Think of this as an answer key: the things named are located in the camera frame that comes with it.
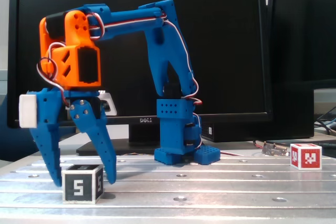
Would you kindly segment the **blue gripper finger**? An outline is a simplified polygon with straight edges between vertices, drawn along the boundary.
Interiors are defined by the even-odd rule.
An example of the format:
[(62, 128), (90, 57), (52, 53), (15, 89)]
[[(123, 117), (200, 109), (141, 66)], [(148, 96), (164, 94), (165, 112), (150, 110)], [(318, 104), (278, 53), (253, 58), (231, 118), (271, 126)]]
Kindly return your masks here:
[(70, 115), (76, 127), (87, 133), (106, 171), (110, 184), (116, 182), (116, 153), (112, 145), (106, 123), (107, 118), (99, 98), (80, 98), (70, 105)]
[(59, 125), (46, 123), (38, 124), (37, 128), (30, 129), (30, 133), (39, 149), (54, 184), (57, 187), (61, 187)]

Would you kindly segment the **blue gripper body with servo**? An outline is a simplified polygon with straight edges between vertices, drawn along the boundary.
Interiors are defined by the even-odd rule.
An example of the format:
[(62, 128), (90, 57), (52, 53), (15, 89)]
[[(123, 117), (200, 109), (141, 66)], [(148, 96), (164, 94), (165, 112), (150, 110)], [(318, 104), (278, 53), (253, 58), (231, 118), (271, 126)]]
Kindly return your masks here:
[(77, 127), (105, 125), (106, 114), (98, 95), (98, 91), (66, 90), (62, 93), (59, 89), (42, 89), (36, 93), (37, 127), (59, 126), (59, 115), (65, 109), (63, 98), (70, 102), (70, 118)]

